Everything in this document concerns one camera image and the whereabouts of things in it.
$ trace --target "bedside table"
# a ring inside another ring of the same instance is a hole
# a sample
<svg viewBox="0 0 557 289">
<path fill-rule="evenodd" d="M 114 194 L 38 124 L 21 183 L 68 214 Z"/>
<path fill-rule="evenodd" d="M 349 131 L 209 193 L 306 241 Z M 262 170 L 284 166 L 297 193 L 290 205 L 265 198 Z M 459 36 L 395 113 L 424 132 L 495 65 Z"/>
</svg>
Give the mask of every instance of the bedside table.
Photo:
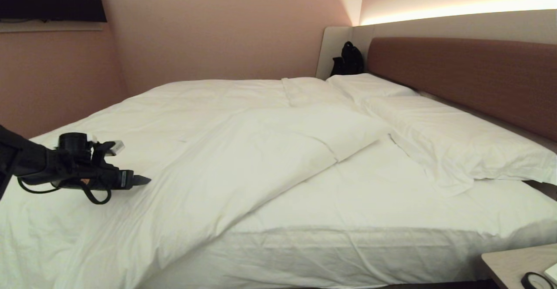
<svg viewBox="0 0 557 289">
<path fill-rule="evenodd" d="M 557 263 L 557 243 L 540 247 L 485 253 L 482 260 L 501 289 L 524 289 L 520 280 L 528 272 L 544 275 Z"/>
</svg>

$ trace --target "light strip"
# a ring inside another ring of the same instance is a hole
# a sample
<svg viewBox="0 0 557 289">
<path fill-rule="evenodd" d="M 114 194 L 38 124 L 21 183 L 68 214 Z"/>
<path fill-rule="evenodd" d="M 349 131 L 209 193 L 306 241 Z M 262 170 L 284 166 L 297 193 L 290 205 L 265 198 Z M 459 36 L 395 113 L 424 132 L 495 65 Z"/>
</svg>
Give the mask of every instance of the light strip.
<svg viewBox="0 0 557 289">
<path fill-rule="evenodd" d="M 557 9 L 557 0 L 503 0 L 474 3 L 468 5 L 454 5 L 439 9 L 419 10 L 409 13 L 398 13 L 384 17 L 363 19 L 362 26 L 394 23 L 414 19 L 468 15 L 472 13 L 500 13 L 504 11 L 546 10 Z"/>
</svg>

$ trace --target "folded duvet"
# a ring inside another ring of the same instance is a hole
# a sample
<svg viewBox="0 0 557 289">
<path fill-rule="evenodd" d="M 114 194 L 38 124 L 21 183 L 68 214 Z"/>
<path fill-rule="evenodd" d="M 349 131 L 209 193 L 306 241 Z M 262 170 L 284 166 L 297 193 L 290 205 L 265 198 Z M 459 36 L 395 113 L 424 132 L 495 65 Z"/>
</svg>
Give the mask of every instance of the folded duvet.
<svg viewBox="0 0 557 289">
<path fill-rule="evenodd" d="M 30 195 L 12 180 L 0 202 L 0 287 L 134 288 L 389 132 L 344 108 L 250 109 L 213 122 L 141 172 L 150 184 L 103 206 L 73 190 Z"/>
</svg>

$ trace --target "white bed sheet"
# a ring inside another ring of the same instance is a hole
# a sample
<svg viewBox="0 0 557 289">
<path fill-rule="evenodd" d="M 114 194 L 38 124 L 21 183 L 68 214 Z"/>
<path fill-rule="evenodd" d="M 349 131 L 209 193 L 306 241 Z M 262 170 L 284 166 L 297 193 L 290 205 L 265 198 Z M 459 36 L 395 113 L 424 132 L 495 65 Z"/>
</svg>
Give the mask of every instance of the white bed sheet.
<svg viewBox="0 0 557 289">
<path fill-rule="evenodd" d="M 53 146 L 72 131 L 122 139 L 127 149 L 109 162 L 142 174 L 209 122 L 239 109 L 351 107 L 318 90 L 320 83 L 326 85 L 318 79 L 167 84 L 34 141 Z M 485 182 L 443 200 L 422 177 L 384 139 L 263 206 L 144 287 L 348 288 L 473 279 L 481 276 L 471 264 L 479 253 L 557 241 L 557 204 L 521 182 Z"/>
<path fill-rule="evenodd" d="M 375 288 L 485 279 L 480 255 L 557 242 L 557 203 L 520 181 L 441 198 L 390 138 L 269 202 L 142 286 Z"/>
</svg>

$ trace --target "headboard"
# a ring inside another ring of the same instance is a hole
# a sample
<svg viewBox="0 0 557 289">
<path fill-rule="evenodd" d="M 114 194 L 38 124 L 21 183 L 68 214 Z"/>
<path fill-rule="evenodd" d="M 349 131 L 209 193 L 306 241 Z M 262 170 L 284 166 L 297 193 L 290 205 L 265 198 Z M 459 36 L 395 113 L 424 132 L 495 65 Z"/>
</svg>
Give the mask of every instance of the headboard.
<svg viewBox="0 0 557 289">
<path fill-rule="evenodd" d="M 376 37 L 368 70 L 557 141 L 557 45 Z"/>
</svg>

